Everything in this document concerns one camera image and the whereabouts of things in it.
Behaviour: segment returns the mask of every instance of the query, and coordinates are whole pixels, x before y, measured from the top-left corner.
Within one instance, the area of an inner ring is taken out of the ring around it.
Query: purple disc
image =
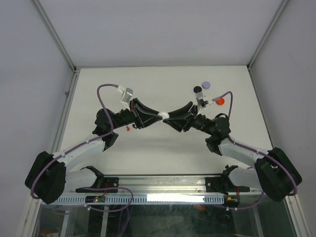
[[[211,87],[211,83],[209,83],[208,81],[205,81],[202,83],[202,87],[204,89],[209,89]]]

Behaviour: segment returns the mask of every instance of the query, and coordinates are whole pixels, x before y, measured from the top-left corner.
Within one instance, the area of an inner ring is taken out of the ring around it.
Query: white table
[[[218,97],[228,90],[234,94],[231,136],[252,146],[271,148],[268,133],[247,68],[216,67],[150,67],[81,69],[62,142],[65,149],[89,135],[95,128],[95,116],[101,108],[96,88],[104,83],[121,84],[134,90],[133,98],[157,111],[171,112],[188,102],[196,103],[193,88],[209,81],[203,90],[207,97]],[[114,87],[102,88],[107,108],[117,113],[123,109],[120,94]],[[210,119],[228,113],[225,104],[213,104],[203,113]],[[211,174],[221,173],[225,165],[244,164],[211,153],[205,143],[209,137],[195,129],[179,133],[163,122],[136,131],[132,126],[115,130],[115,144],[100,155],[87,158],[74,170],[93,165],[104,174]]]

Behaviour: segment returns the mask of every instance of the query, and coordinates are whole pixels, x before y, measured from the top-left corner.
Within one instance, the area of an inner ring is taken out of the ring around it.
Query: white light
[[[147,194],[147,201],[204,202],[204,197],[182,194]]]

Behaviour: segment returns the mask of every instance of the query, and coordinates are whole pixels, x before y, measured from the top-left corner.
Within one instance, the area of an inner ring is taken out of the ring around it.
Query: orange cap
[[[220,98],[219,100],[216,101],[216,104],[218,105],[223,105],[225,103],[224,98]]]

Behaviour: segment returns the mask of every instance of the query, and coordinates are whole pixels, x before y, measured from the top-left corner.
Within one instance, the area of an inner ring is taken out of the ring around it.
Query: metal beam
[[[32,2],[35,10],[39,14],[39,17],[42,20],[43,24],[46,26],[50,36],[52,37],[53,41],[55,42],[55,44],[56,44],[57,48],[59,49],[60,53],[62,54],[62,56],[66,60],[68,66],[74,72],[76,70],[76,67],[75,67],[73,61],[71,60],[68,52],[66,51],[62,41],[60,40],[60,38],[59,38],[54,26],[52,25],[51,21],[49,20],[49,18],[47,16],[42,4],[40,3],[39,0],[31,0],[31,2]]]
[[[272,30],[274,29],[274,27],[277,24],[277,21],[279,20],[280,16],[282,15],[285,7],[287,6],[287,4],[289,3],[290,0],[282,0],[282,2],[280,3],[280,5],[278,6],[271,22],[269,23],[266,31],[263,34],[263,37],[261,38],[259,45],[257,46],[255,53],[253,54],[250,62],[248,63],[248,68],[251,69],[253,64],[255,63],[259,53],[261,52],[263,46],[265,45],[265,43],[267,42],[269,36],[271,35]]]

